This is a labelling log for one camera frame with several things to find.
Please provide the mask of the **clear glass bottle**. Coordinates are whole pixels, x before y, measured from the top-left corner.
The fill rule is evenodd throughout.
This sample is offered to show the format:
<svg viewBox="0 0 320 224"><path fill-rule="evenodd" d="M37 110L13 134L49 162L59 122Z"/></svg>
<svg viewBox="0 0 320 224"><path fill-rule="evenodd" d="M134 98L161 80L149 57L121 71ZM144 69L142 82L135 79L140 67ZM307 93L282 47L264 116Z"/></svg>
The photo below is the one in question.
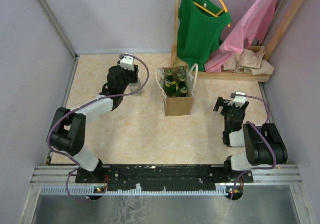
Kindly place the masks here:
<svg viewBox="0 0 320 224"><path fill-rule="evenodd" d="M137 78L137 81L135 83L130 83L129 84L129 89L130 92L134 95L134 96L138 96L141 94L141 80L140 78Z"/></svg>

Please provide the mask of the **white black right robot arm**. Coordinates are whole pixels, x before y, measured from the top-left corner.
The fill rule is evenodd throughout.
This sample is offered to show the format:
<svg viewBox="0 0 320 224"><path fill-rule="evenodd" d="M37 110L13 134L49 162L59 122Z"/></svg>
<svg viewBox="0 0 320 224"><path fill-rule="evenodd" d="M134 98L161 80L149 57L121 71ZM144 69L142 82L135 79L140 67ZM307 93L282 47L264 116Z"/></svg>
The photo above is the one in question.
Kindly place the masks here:
<svg viewBox="0 0 320 224"><path fill-rule="evenodd" d="M275 124L256 126L251 122L243 123L248 105L245 97L237 96L233 100L218 97L214 106L216 112L222 108L223 144L229 148L245 148L244 152L229 156L223 164L224 178L230 182L236 181L241 171L274 168L277 164L285 164L288 159L286 146Z"/></svg>

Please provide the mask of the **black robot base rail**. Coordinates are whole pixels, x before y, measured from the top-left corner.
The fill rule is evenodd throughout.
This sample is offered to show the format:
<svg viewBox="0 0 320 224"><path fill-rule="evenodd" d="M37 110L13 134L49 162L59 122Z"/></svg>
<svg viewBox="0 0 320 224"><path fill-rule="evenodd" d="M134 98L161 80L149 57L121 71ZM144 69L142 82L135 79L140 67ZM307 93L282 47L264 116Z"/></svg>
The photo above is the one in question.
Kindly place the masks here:
<svg viewBox="0 0 320 224"><path fill-rule="evenodd" d="M218 183L233 183L240 173L227 172L222 164L111 164L93 172L80 168L75 182L106 184L109 191L133 190L137 184L143 191L209 191Z"/></svg>

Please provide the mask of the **green bottle yellow label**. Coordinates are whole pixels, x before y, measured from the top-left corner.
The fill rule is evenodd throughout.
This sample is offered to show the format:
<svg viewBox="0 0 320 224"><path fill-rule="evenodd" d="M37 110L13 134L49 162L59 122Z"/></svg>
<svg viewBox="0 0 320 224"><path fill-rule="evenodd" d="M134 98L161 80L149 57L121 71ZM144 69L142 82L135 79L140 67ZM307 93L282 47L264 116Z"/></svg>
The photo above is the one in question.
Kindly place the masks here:
<svg viewBox="0 0 320 224"><path fill-rule="evenodd" d="M177 84L176 84L176 89L180 89L182 87L187 87L187 84L186 84L186 75L185 74L181 74L179 75L178 77L178 80L177 80Z"/></svg>

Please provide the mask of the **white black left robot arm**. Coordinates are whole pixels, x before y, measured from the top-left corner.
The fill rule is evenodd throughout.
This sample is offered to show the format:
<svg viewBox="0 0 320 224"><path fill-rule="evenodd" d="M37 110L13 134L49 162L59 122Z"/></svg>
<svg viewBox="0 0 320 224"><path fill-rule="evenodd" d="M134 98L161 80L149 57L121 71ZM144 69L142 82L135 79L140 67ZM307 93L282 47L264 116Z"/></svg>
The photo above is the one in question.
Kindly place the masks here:
<svg viewBox="0 0 320 224"><path fill-rule="evenodd" d="M199 81L194 96L173 97L183 114L167 116L159 88L140 82L138 65L113 65L94 99L56 110L48 147L86 170L93 182L103 179L103 163L222 163L224 118L214 111L212 87Z"/></svg>

